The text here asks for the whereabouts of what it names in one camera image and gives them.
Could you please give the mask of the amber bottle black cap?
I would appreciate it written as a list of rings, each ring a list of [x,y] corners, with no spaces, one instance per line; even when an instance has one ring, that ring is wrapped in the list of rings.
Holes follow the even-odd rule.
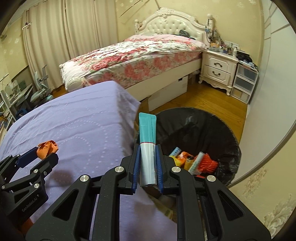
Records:
[[[189,169],[191,168],[194,160],[195,160],[194,156],[191,156],[191,155],[187,156],[185,164],[184,164],[184,169],[189,171]]]

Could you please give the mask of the light blue box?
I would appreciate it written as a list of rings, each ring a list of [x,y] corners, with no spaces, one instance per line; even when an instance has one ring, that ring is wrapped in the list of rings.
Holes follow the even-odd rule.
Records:
[[[170,157],[176,158],[180,153],[182,152],[182,150],[178,147],[176,147],[171,153],[170,153]]]

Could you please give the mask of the plastic drawer unit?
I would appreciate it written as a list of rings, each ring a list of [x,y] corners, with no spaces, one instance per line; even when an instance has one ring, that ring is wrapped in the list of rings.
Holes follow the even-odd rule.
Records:
[[[259,76],[258,70],[243,61],[239,61],[230,95],[248,104],[255,89]]]

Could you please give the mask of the white nightstand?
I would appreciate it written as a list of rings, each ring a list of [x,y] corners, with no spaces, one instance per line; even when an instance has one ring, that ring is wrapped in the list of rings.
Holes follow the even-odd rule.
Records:
[[[238,59],[234,56],[206,49],[202,55],[198,83],[206,82],[214,88],[224,89],[230,96],[237,64]]]

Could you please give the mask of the black lined trash bin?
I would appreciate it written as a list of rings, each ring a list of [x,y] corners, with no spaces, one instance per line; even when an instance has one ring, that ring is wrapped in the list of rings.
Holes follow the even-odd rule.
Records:
[[[157,115],[139,113],[137,142],[159,144],[168,156],[175,148],[217,162],[214,176],[229,185],[237,173],[241,151],[232,130],[217,116],[196,108],[172,108]]]

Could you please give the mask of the grey desk chair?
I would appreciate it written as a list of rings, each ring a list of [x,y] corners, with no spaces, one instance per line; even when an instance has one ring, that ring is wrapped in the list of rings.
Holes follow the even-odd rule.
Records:
[[[37,108],[46,102],[51,101],[54,97],[52,90],[48,87],[48,75],[46,74],[46,65],[42,68],[42,78],[39,78],[38,72],[34,73],[34,84],[37,91],[31,96],[30,103]]]

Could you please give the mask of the beige curtains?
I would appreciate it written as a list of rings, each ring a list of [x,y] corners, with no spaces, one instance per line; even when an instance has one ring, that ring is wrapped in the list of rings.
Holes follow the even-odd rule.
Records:
[[[46,67],[50,89],[63,84],[60,64],[118,42],[115,1],[29,1],[22,7],[30,71]]]

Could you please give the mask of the purple tablecloth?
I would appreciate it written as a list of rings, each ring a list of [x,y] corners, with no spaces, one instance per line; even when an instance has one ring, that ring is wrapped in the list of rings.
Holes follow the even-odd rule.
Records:
[[[45,178],[48,201],[33,223],[81,175],[105,174],[133,153],[134,120],[140,102],[114,81],[60,96],[16,121],[1,143],[1,160],[45,141],[58,145],[58,165]],[[138,186],[120,197],[120,240],[177,240],[177,224]]]

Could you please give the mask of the yellow foam fruit net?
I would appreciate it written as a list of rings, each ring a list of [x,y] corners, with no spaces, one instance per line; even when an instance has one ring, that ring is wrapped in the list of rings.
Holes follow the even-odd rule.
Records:
[[[184,166],[184,160],[183,159],[180,159],[180,158],[177,158],[177,157],[174,157],[174,156],[170,156],[171,158],[173,158],[174,162],[175,162],[175,165],[182,168]]]

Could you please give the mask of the bed with floral bedding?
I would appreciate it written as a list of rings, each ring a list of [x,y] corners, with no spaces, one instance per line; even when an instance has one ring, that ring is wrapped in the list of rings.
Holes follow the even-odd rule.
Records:
[[[133,35],[59,66],[67,91],[115,81],[145,99],[200,69],[206,45],[178,35]]]

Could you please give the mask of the teal white small box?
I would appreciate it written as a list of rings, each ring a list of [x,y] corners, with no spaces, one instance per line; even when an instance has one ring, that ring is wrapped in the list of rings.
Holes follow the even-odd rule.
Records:
[[[156,122],[153,114],[139,113],[140,185],[155,185]]]

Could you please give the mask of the white underbed box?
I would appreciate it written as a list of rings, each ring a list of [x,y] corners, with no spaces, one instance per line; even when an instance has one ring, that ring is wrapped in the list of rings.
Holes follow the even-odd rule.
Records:
[[[187,86],[188,76],[184,76],[155,92],[148,98],[149,111],[153,111],[174,98],[186,93]]]

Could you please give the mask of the study desk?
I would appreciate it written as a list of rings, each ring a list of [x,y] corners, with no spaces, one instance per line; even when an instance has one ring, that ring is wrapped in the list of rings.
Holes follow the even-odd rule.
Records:
[[[20,90],[18,85],[13,87],[11,95],[5,90],[1,90],[1,115],[10,121],[16,121],[16,114],[19,110],[25,109],[29,111],[31,109],[29,98],[32,91],[32,84],[29,84],[23,90]]]

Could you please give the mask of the white tufted headboard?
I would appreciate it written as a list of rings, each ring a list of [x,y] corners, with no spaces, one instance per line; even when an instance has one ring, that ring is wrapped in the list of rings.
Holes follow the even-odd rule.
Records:
[[[136,35],[152,34],[179,34],[180,30],[186,31],[189,35],[210,45],[214,30],[214,21],[211,14],[207,15],[205,25],[198,23],[194,16],[181,11],[169,8],[160,8],[154,14],[143,21],[134,21]]]

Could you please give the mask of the orange plastic bag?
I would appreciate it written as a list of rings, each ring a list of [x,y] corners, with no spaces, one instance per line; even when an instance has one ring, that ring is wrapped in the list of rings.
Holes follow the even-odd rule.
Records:
[[[188,153],[188,152],[181,152],[178,156],[177,156],[177,158],[180,158],[180,159],[183,159],[184,160],[184,164],[185,164],[185,161],[186,161],[186,158],[187,158],[187,156],[189,156],[190,154]]]

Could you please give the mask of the red foam fruit net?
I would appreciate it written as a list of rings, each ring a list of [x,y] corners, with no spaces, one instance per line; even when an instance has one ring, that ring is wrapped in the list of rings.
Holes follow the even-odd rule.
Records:
[[[198,165],[198,170],[204,174],[213,174],[218,166],[218,162],[212,160],[208,154],[204,154],[203,159]]]

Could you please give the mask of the white toothpaste box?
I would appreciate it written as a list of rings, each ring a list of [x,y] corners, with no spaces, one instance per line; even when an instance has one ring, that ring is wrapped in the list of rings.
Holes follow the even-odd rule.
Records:
[[[193,175],[197,169],[197,167],[199,166],[200,162],[202,161],[204,157],[204,153],[200,152],[197,156],[195,161],[192,163],[191,167],[189,168],[188,172]]]

